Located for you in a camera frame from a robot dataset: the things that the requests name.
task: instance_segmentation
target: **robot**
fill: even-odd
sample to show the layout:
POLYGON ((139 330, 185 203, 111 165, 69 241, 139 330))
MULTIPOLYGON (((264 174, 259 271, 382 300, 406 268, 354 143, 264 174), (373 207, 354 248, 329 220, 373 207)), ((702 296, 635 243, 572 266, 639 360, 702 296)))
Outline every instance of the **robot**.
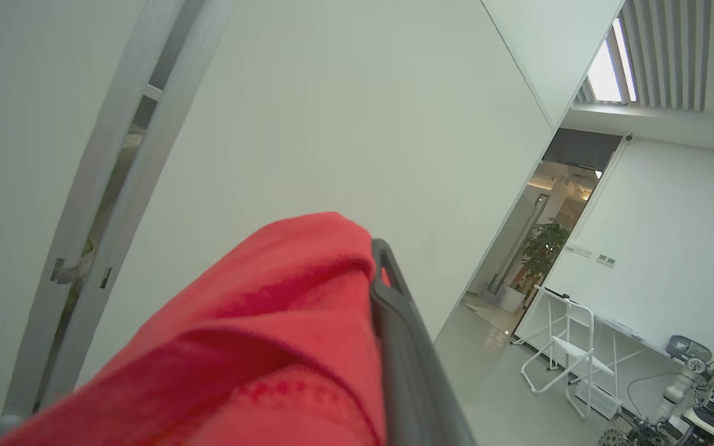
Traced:
POLYGON ((627 434, 618 429, 607 430, 600 437, 599 446, 714 446, 714 368, 706 364, 705 355, 698 356, 701 358, 683 357, 685 365, 674 383, 666 388, 652 415, 635 418, 635 427, 627 434), (704 381, 705 397, 682 413, 688 429, 678 432, 668 423, 669 418, 685 396, 697 391, 704 381))

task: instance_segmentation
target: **gray floor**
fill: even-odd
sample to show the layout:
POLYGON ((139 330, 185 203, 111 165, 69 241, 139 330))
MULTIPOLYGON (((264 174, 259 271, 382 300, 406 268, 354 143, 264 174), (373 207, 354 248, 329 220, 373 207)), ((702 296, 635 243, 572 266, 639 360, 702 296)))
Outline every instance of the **gray floor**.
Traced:
MULTIPOLYGON (((519 374, 519 368, 533 353, 527 347, 509 345, 509 339, 460 303, 434 342, 478 444, 596 444, 601 432, 611 426, 610 421, 593 411, 589 420, 582 421, 564 397, 564 383, 533 395, 519 374)), ((537 387, 558 374, 546 367, 546 359, 541 359, 527 368, 537 387)), ((617 423, 624 427, 623 421, 617 423)))

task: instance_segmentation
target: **white desk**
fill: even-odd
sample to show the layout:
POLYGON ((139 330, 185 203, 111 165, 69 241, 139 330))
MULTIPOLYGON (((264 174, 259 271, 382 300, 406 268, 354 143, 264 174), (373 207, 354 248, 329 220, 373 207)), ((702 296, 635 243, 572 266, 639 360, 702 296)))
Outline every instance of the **white desk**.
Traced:
MULTIPOLYGON (((559 296, 558 294, 553 293, 550 290, 547 290, 547 288, 544 288, 543 286, 539 285, 534 285, 537 290, 539 290, 539 294, 544 293, 549 299, 547 299, 547 321, 549 324, 544 325, 544 327, 539 328, 535 332, 519 338, 517 341, 512 342, 513 345, 520 345, 524 344, 525 341, 528 339, 531 339, 534 336, 539 335, 539 333, 544 332, 544 330, 547 330, 549 328, 550 330, 550 337, 553 336, 552 333, 552 327, 553 325, 557 324, 560 321, 563 321, 563 319, 566 318, 566 316, 559 317, 555 321, 552 319, 552 301, 555 299, 558 302, 563 302, 564 305, 566 305, 566 300, 559 296)), ((608 364, 608 367, 613 368, 613 373, 614 373, 614 380, 615 380, 615 397, 619 397, 619 364, 623 361, 626 361, 627 359, 632 358, 633 356, 640 355, 643 353, 644 350, 654 350, 657 353, 660 353, 663 356, 666 356, 666 358, 671 358, 671 355, 666 353, 665 350, 663 350, 660 347, 655 346, 654 344, 647 342, 645 339, 643 339, 641 336, 638 336, 637 333, 635 333, 634 330, 632 330, 629 327, 626 327, 623 324, 620 324, 619 322, 614 321, 613 319, 609 317, 604 317, 600 316, 599 314, 594 314, 594 319, 596 319, 598 322, 600 322, 603 325, 606 325, 607 327, 611 328, 613 330, 613 362, 611 364, 608 364), (618 356, 618 349, 617 349, 617 343, 615 342, 615 336, 617 333, 621 333, 622 335, 629 337, 633 341, 637 342, 638 344, 643 345, 643 348, 640 350, 637 350, 636 352, 633 352, 627 356, 624 356, 623 358, 619 358, 618 356)), ((558 362, 555 361, 555 358, 552 357, 552 347, 550 347, 550 370, 555 369, 558 367, 558 362)), ((583 376, 578 376, 578 378, 573 379, 572 381, 569 381, 569 384, 575 384, 586 378, 587 375, 583 376)))

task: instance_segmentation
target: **ceiling light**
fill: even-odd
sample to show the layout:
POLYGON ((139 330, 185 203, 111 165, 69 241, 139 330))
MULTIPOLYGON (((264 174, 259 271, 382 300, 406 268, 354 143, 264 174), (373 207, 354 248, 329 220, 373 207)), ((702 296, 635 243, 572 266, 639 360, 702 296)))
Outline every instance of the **ceiling light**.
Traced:
POLYGON ((638 100, 635 96, 635 85, 632 84, 632 69, 630 68, 630 59, 627 57, 627 43, 624 42, 624 33, 621 32, 621 20, 618 18, 613 20, 613 33, 615 34, 615 42, 619 45, 619 53, 621 53, 621 68, 624 69, 624 80, 627 81, 627 91, 630 93, 630 101, 638 100))
POLYGON ((621 102, 619 82, 615 78, 613 62, 610 60, 610 50, 607 49, 607 40, 604 40, 600 51, 591 63, 589 82, 591 82, 594 98, 597 101, 621 102))

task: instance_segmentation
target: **red fabric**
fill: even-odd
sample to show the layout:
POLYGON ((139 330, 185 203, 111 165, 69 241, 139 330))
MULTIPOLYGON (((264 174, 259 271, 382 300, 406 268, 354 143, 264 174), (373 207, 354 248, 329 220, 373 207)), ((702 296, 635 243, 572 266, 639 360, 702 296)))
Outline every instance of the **red fabric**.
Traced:
POLYGON ((338 214, 266 226, 0 444, 385 444, 374 268, 338 214))

